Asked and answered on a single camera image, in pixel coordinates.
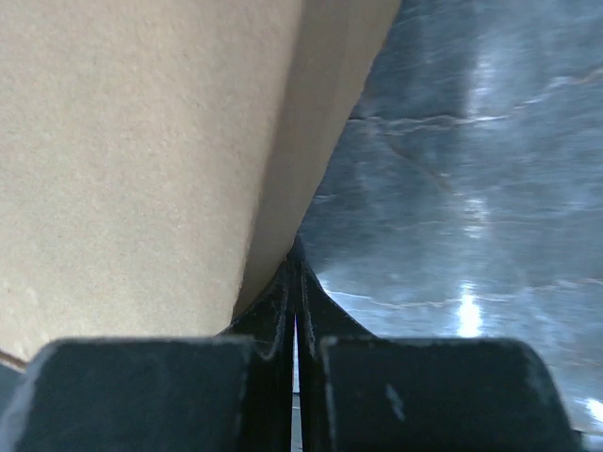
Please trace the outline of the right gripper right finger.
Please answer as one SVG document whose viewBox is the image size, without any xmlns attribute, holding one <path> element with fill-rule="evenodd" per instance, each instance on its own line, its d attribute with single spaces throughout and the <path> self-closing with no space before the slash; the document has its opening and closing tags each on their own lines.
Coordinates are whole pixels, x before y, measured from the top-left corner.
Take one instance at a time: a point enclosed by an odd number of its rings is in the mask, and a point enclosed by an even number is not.
<svg viewBox="0 0 603 452">
<path fill-rule="evenodd" d="M 299 264 L 307 451 L 576 451 L 544 362 L 508 338 L 382 339 Z"/>
</svg>

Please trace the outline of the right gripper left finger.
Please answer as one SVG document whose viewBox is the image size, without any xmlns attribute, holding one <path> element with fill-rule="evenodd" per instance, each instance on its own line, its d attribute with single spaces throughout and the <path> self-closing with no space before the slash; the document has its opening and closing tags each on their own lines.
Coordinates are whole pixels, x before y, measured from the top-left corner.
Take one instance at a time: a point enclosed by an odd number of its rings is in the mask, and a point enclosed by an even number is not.
<svg viewBox="0 0 603 452">
<path fill-rule="evenodd" d="M 296 266 L 213 337 L 55 341 L 1 419 L 5 451 L 286 451 Z"/>
</svg>

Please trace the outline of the large cardboard box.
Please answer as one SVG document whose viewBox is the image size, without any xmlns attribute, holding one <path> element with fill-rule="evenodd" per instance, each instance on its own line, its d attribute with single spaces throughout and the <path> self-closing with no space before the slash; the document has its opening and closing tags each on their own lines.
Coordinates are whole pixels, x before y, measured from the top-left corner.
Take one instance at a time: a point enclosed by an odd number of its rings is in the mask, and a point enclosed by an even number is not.
<svg viewBox="0 0 603 452">
<path fill-rule="evenodd" d="M 292 247 L 396 1 L 5 1 L 1 356 L 211 336 Z"/>
</svg>

